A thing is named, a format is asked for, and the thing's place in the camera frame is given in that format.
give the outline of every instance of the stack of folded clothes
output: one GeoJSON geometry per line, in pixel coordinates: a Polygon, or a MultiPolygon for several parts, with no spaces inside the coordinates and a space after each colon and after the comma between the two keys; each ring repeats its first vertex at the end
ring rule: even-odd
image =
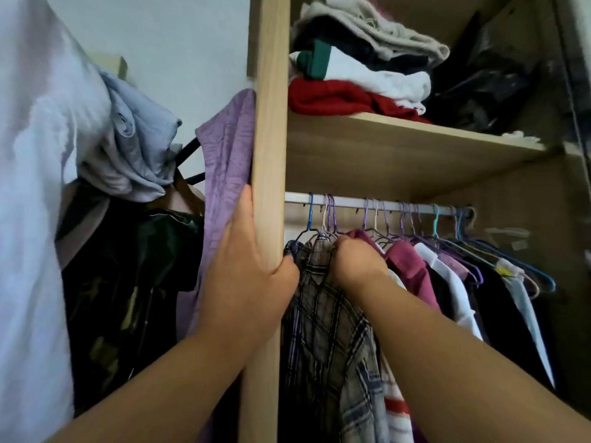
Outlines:
{"type": "Polygon", "coordinates": [[[291,50],[292,111],[365,111],[425,123],[432,69],[450,53],[395,22],[375,0],[304,3],[291,29],[291,50]]]}

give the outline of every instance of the hand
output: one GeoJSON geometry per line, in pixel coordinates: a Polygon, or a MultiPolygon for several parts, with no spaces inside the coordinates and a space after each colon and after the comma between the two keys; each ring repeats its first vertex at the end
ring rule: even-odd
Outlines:
{"type": "Polygon", "coordinates": [[[335,246],[331,270],[338,285],[353,299],[358,300],[364,285],[377,274],[388,273],[386,261],[366,242],[341,236],[335,246]]]}
{"type": "Polygon", "coordinates": [[[241,369],[279,326],[298,280],[299,271],[291,256],[275,271],[262,267],[252,191],[245,186],[205,274],[196,333],[223,347],[241,369]]]}

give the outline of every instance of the closet side panel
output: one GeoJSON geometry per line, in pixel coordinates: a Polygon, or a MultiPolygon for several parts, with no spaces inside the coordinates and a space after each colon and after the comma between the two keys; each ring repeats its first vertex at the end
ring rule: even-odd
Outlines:
{"type": "MultiPolygon", "coordinates": [[[[555,156],[531,163],[462,190],[432,199],[441,205],[472,205],[477,209],[474,236],[490,227],[527,229],[526,240],[493,234],[508,253],[549,274],[554,293],[534,303],[558,394],[591,416],[591,283],[584,243],[577,233],[581,195],[581,163],[577,156],[555,156]]],[[[440,234],[452,231],[453,221],[441,219],[440,234]]]]}
{"type": "MultiPolygon", "coordinates": [[[[260,9],[252,198],[262,261],[274,270],[283,254],[290,0],[261,0],[260,9]]],[[[243,372],[239,443],[277,441],[278,401],[279,329],[243,372]]]]}

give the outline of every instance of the black hanger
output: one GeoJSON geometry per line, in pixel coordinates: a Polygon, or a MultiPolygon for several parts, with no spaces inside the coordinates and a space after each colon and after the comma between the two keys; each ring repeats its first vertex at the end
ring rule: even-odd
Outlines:
{"type": "MultiPolygon", "coordinates": [[[[177,168],[182,163],[184,163],[185,160],[187,158],[189,158],[189,156],[193,152],[195,152],[197,149],[199,149],[200,147],[201,147],[201,143],[199,142],[197,137],[195,137],[193,140],[191,140],[188,143],[187,146],[182,148],[181,151],[177,154],[177,157],[175,158],[175,162],[177,163],[177,168]]],[[[188,183],[188,185],[195,185],[195,184],[198,184],[199,182],[203,182],[204,180],[205,180],[205,173],[204,172],[185,179],[185,181],[188,183]]]]}

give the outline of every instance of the person's right hand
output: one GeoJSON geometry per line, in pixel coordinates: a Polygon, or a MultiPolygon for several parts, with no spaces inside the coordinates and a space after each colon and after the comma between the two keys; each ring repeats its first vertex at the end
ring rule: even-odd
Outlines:
{"type": "Polygon", "coordinates": [[[341,236],[335,246],[332,271],[337,284],[352,298],[355,299],[373,277],[388,274],[386,261],[366,242],[341,236]]]}

